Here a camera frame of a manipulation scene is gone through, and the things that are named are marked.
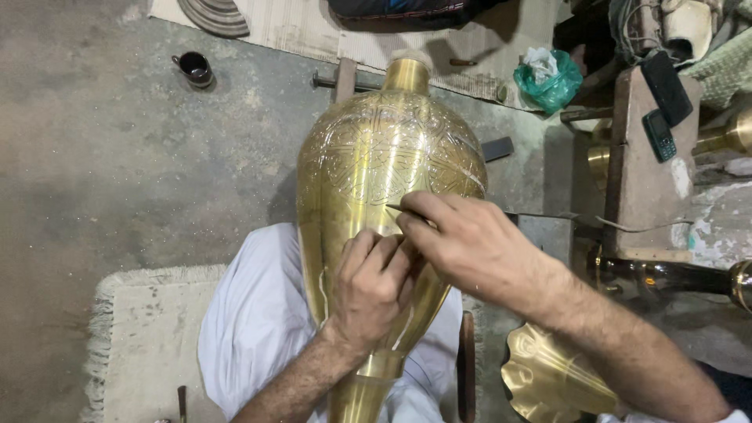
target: white rug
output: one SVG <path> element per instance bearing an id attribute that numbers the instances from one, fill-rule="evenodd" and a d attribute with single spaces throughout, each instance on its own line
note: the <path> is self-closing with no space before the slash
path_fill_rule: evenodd
<path id="1" fill-rule="evenodd" d="M 528 47 L 551 48 L 559 1 L 509 0 L 478 15 L 464 26 L 416 31 L 398 23 L 348 23 L 332 16 L 326 0 L 235 0 L 250 34 L 239 38 L 325 62 L 349 57 L 359 68 L 383 74 L 392 50 L 414 48 L 434 62 L 431 84 L 467 96 L 496 101 L 500 84 L 507 87 L 503 105 L 540 110 L 525 101 L 512 79 L 520 55 Z M 177 0 L 153 0 L 149 16 L 196 28 Z M 212 52 L 203 51 L 212 61 Z M 449 59 L 478 62 L 451 66 Z"/>
<path id="2" fill-rule="evenodd" d="M 226 266 L 172 267 L 109 275 L 99 282 L 89 329 L 92 379 L 84 422 L 180 421 L 187 386 L 191 421 L 224 423 L 205 393 L 196 357 L 201 321 Z"/>

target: small mug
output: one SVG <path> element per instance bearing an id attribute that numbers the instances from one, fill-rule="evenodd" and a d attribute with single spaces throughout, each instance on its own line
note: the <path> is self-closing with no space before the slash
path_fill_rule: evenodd
<path id="1" fill-rule="evenodd" d="M 214 81 L 209 61 L 201 53 L 189 51 L 180 57 L 173 56 L 172 61 L 180 68 L 188 82 L 196 88 L 206 88 Z"/>

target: smartphone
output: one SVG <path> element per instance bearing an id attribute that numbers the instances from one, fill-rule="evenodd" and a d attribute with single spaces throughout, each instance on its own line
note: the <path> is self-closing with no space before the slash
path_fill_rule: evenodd
<path id="1" fill-rule="evenodd" d="M 642 126 L 645 128 L 647 139 L 653 147 L 658 163 L 663 163 L 676 155 L 676 144 L 674 136 L 671 135 L 671 127 L 660 109 L 655 109 L 643 116 Z"/>
<path id="2" fill-rule="evenodd" d="M 692 113 L 690 97 L 684 90 L 679 74 L 676 73 L 665 51 L 656 53 L 645 60 L 640 65 L 640 69 L 669 128 L 677 126 Z"/>

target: vase neck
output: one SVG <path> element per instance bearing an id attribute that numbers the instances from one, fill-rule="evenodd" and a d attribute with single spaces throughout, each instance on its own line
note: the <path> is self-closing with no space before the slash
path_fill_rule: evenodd
<path id="1" fill-rule="evenodd" d="M 381 87 L 385 90 L 410 91 L 428 96 L 428 68 L 415 59 L 399 59 L 387 69 L 387 78 Z"/>

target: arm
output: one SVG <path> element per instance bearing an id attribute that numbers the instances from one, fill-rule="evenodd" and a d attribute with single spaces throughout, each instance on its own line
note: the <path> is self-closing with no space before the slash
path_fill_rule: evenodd
<path id="1" fill-rule="evenodd" d="M 408 304 L 419 254 L 397 236 L 362 231 L 347 241 L 335 271 L 332 316 L 233 423 L 306 421 L 321 397 L 355 370 Z"/>
<path id="2" fill-rule="evenodd" d="M 731 413 L 715 384 L 666 335 L 538 250 L 494 204 L 415 192 L 402 208 L 403 233 L 453 285 L 571 340 L 623 401 L 680 423 Z"/>
<path id="3" fill-rule="evenodd" d="M 364 355 L 344 348 L 327 324 L 277 377 L 232 419 L 233 423 L 306 421 L 321 397 L 355 369 Z"/>

